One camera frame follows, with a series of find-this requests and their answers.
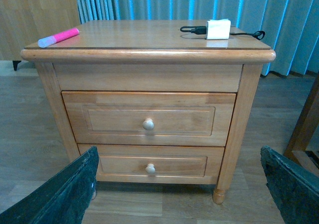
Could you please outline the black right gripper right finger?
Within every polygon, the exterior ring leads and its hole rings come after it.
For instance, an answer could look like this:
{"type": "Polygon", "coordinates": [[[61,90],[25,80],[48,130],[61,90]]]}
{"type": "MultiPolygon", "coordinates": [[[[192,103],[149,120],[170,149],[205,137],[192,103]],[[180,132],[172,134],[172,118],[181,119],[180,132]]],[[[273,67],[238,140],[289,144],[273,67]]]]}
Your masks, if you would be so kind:
{"type": "Polygon", "coordinates": [[[319,222],[319,178],[269,146],[261,148],[267,187],[286,224],[319,222]]]}

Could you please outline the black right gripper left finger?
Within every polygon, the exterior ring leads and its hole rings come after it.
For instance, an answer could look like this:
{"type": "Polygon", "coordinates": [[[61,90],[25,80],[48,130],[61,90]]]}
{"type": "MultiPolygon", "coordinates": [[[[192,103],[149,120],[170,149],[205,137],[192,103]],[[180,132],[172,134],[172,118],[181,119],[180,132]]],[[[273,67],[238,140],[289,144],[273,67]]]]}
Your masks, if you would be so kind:
{"type": "Polygon", "coordinates": [[[96,190],[99,163],[93,146],[0,215],[2,224],[80,224],[96,190]]]}

